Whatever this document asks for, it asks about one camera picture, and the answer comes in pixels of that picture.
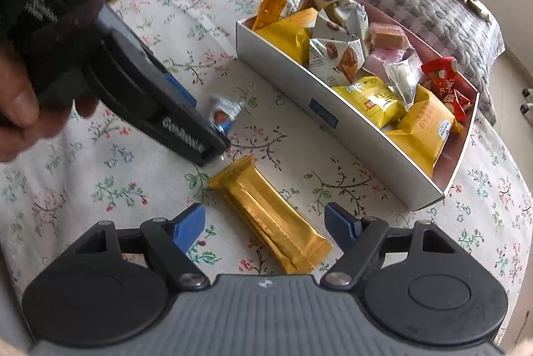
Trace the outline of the person's left hand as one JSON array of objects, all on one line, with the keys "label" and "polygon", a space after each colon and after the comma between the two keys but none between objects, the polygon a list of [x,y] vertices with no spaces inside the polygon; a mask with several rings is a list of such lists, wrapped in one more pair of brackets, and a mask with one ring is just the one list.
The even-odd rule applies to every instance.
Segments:
[{"label": "person's left hand", "polygon": [[8,163],[43,139],[58,135],[72,104],[41,108],[23,61],[7,41],[1,43],[1,114],[12,123],[1,128],[1,161]]}]

